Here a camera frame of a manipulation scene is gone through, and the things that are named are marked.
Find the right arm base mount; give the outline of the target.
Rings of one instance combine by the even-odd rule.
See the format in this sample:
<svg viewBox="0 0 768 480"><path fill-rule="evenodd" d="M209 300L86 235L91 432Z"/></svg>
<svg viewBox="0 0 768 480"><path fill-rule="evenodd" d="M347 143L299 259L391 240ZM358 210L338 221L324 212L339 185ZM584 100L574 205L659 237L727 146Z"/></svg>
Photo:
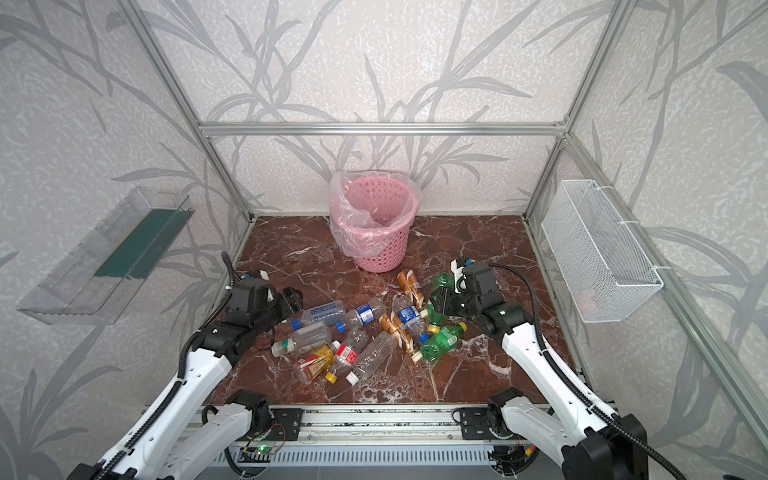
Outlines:
<svg viewBox="0 0 768 480"><path fill-rule="evenodd" d="M502 415L508 401L522 396L520 390L510 387L489 397L485 406L454 409L451 418L460 426L463 440L522 440L508 428Z"/></svg>

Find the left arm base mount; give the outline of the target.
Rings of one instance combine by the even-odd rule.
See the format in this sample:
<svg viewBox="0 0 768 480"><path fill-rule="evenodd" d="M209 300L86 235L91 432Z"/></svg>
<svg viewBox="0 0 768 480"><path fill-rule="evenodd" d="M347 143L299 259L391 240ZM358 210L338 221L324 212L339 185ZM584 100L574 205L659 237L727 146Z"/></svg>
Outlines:
<svg viewBox="0 0 768 480"><path fill-rule="evenodd" d="M297 441L304 414L302 408L271 407L266 395L248 390L232 394L226 405L239 405L250 415L244 438Z"/></svg>

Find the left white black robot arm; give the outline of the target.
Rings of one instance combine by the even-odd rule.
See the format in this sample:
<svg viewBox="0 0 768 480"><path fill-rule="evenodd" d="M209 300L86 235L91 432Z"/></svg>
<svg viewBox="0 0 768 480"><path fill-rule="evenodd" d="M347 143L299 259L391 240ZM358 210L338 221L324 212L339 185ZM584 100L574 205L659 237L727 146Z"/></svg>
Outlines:
<svg viewBox="0 0 768 480"><path fill-rule="evenodd" d="M258 271L235 281L217 310L185 342L176 376L102 458L81 463L72 479L193 479L241 438L275 421L265 395L240 390L196 433L180 437L203 401L256 340L303 308L300 290L277 290Z"/></svg>

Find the clear bottle blue label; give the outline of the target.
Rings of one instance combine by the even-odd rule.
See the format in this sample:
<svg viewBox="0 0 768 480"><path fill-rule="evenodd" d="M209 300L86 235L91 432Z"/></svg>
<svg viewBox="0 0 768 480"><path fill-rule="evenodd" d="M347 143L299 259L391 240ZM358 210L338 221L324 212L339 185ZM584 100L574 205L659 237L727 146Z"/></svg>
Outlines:
<svg viewBox="0 0 768 480"><path fill-rule="evenodd" d="M324 323L336 325L344 320L345 308L342 301L332 301L316 307L305 309L297 318L291 320L294 330L299 330L310 324Z"/></svg>

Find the clear bottle white cap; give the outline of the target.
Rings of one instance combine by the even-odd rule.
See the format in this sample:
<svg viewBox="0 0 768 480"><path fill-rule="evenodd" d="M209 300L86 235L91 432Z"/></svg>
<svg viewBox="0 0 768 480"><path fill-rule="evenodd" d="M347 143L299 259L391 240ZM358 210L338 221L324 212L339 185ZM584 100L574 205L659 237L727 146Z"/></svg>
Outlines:
<svg viewBox="0 0 768 480"><path fill-rule="evenodd" d="M347 382L354 386L370 378L397 348L394 336L382 331L360 354L353 369L346 376Z"/></svg>

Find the clear bottle green label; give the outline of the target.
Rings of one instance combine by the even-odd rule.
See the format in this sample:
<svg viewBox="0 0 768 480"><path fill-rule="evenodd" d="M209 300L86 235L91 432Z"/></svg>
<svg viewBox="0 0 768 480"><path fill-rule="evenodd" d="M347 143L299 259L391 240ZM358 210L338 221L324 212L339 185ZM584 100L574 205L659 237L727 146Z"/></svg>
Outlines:
<svg viewBox="0 0 768 480"><path fill-rule="evenodd" d="M287 339L275 343L271 347L274 357L282 357L291 353L304 353L331 339L329 327L324 323L313 323L294 331Z"/></svg>

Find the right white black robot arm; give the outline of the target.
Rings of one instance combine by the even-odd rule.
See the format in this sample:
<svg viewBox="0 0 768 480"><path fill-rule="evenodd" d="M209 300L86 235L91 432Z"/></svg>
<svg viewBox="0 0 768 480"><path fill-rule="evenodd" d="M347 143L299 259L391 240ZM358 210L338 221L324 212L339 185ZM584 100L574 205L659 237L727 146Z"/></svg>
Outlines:
<svg viewBox="0 0 768 480"><path fill-rule="evenodd" d="M459 257L450 266L453 286L440 287L433 298L437 312L471 321L498 343L549 403L546 413L515 389L498 395L489 414L502 434L531 442L567 479L646 479L650 461L683 478L648 444L641 422L601 400L545 340L536 289L518 268L510 271L524 281L533 310L505 299L494 274L499 267Z"/></svg>

